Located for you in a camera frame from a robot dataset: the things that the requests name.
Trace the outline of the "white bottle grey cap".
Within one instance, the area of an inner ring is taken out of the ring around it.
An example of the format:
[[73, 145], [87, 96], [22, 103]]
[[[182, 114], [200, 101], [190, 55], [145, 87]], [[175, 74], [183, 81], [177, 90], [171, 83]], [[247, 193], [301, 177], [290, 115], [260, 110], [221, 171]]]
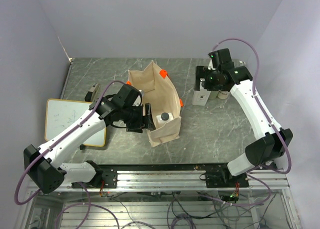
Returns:
[[192, 105], [193, 106], [205, 106], [209, 96], [211, 94], [211, 91], [208, 91], [207, 89], [204, 88], [205, 84], [205, 79], [201, 78], [200, 79], [200, 84], [199, 84], [199, 90], [195, 90], [193, 92], [193, 98], [192, 98]]
[[161, 128], [166, 123], [172, 121], [174, 119], [173, 114], [170, 112], [163, 112], [156, 116], [156, 127]]

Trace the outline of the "beige bottle wooden cap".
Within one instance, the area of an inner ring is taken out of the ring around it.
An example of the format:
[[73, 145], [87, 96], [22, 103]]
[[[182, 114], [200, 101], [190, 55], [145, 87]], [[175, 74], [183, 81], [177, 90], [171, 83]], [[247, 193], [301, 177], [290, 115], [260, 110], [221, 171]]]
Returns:
[[209, 100], [214, 100], [217, 95], [218, 95], [219, 91], [210, 91], [210, 95], [208, 97]]
[[229, 91], [219, 91], [217, 97], [221, 100], [226, 100], [230, 95]]

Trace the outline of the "beige canvas tote bag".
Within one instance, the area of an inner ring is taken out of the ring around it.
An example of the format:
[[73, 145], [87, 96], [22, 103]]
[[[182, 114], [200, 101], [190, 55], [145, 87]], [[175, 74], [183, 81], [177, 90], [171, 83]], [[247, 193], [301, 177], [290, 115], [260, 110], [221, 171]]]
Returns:
[[[152, 147], [179, 138], [181, 129], [182, 102], [166, 70], [151, 61], [143, 70], [129, 70], [127, 83], [138, 90], [143, 90], [142, 104], [150, 103], [155, 130], [148, 130], [147, 135]], [[172, 113], [173, 120], [162, 127], [157, 127], [156, 116], [164, 112]]]

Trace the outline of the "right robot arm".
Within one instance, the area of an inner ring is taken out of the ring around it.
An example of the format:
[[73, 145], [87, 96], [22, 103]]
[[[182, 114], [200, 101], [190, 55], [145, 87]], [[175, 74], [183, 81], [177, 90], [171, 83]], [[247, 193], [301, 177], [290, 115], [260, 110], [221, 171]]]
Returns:
[[293, 133], [273, 118], [254, 89], [249, 70], [244, 65], [235, 66], [229, 49], [212, 51], [208, 56], [208, 66], [195, 68], [192, 104], [205, 106], [211, 92], [229, 92], [241, 106], [255, 137], [244, 153], [230, 161], [228, 170], [220, 175], [221, 183], [231, 187], [238, 181], [238, 175], [285, 155]]

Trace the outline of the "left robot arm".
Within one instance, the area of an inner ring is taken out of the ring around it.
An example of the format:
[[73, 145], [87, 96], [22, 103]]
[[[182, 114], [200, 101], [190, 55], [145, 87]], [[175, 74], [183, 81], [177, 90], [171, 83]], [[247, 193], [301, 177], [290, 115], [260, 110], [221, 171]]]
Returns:
[[29, 176], [44, 194], [55, 191], [62, 183], [85, 183], [98, 188], [111, 180], [93, 161], [65, 163], [65, 159], [94, 134], [122, 121], [127, 132], [154, 130], [151, 104], [142, 101], [142, 93], [123, 84], [112, 95], [101, 95], [72, 125], [53, 139], [23, 151], [24, 175]]

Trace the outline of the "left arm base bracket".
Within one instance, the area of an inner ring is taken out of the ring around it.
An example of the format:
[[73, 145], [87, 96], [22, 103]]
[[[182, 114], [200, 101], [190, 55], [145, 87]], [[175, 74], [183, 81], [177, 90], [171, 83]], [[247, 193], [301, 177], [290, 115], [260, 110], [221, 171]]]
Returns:
[[117, 187], [118, 174], [113, 170], [100, 170], [89, 182], [82, 182], [87, 189], [115, 189]]

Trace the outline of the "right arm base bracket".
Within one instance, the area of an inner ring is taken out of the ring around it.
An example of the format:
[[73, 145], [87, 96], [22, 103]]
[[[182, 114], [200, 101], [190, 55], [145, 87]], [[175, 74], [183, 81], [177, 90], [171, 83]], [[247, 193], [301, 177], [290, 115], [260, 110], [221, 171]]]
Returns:
[[227, 170], [206, 171], [199, 176], [204, 181], [207, 188], [247, 188], [249, 186], [248, 178], [243, 173], [238, 176], [232, 176]]

